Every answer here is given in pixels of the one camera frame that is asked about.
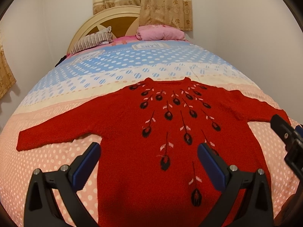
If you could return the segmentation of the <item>red knitted sweater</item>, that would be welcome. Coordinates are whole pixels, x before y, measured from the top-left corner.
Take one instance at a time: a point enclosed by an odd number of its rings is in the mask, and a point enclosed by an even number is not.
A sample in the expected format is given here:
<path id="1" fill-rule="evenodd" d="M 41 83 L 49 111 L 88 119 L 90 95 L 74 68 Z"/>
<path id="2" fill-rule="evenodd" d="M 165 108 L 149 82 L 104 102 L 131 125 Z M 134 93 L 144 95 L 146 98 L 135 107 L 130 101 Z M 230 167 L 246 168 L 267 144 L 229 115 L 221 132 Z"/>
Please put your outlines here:
<path id="1" fill-rule="evenodd" d="M 206 143 L 240 170 L 266 170 L 249 122 L 284 110 L 238 90 L 147 78 L 19 133 L 18 151 L 99 135 L 99 226 L 197 226 L 219 192 L 197 157 Z"/>

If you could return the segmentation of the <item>beige side curtain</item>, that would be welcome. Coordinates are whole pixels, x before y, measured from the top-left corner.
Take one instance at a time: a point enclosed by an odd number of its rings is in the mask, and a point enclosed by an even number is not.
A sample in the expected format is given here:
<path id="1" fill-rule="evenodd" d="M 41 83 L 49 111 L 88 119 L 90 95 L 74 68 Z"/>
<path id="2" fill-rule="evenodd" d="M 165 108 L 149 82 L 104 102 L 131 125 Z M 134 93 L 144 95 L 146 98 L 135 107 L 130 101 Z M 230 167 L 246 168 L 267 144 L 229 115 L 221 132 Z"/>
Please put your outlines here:
<path id="1" fill-rule="evenodd" d="M 7 59 L 4 53 L 4 47 L 1 37 L 0 43 L 0 99 L 11 89 L 16 83 L 15 76 L 13 75 L 10 66 L 7 63 Z"/>

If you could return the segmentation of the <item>black object beside bed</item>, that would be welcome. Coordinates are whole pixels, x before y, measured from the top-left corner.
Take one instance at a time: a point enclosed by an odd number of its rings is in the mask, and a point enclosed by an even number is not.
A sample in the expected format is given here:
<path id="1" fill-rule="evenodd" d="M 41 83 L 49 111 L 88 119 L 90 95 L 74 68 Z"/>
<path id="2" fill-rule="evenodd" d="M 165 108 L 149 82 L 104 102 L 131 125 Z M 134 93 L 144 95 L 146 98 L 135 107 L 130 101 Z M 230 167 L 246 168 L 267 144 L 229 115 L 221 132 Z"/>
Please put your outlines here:
<path id="1" fill-rule="evenodd" d="M 57 66 L 59 66 L 66 58 L 67 58 L 67 55 L 63 56 L 63 57 L 59 60 L 59 62 L 55 65 L 55 68 L 56 68 Z"/>

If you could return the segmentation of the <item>pink pillow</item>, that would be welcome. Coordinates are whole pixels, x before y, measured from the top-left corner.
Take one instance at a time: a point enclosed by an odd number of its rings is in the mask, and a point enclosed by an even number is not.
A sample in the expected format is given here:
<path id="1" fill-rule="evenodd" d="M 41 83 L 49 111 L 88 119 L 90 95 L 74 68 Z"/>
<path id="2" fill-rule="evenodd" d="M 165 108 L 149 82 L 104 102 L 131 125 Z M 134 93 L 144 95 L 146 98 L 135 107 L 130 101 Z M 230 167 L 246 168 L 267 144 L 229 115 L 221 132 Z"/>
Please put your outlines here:
<path id="1" fill-rule="evenodd" d="M 185 33 L 167 25 L 139 26 L 136 33 L 138 40 L 186 40 Z"/>

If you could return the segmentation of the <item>striped grey pillow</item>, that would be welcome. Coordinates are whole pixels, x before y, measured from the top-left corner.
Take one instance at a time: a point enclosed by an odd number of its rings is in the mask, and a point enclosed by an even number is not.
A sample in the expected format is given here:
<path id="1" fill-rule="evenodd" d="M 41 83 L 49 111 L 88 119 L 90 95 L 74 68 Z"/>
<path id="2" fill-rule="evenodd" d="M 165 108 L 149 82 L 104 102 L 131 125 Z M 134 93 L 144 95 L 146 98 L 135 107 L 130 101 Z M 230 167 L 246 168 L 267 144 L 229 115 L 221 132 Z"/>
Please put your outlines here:
<path id="1" fill-rule="evenodd" d="M 109 26 L 99 32 L 84 36 L 74 44 L 69 54 L 76 54 L 83 50 L 112 43 L 111 31 L 112 27 Z"/>

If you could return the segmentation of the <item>cream wooden headboard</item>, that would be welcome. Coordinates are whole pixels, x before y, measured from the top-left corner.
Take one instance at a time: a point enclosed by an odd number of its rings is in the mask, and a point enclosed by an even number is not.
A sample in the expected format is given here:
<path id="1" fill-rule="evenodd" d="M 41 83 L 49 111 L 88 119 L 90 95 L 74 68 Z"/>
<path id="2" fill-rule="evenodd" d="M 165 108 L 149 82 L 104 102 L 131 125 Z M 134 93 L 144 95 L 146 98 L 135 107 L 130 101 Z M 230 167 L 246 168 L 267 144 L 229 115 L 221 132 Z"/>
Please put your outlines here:
<path id="1" fill-rule="evenodd" d="M 88 19 L 76 32 L 71 40 L 67 53 L 75 43 L 89 34 L 111 26 L 113 38 L 134 36 L 139 27 L 140 7 L 134 5 L 117 6 L 105 9 Z"/>

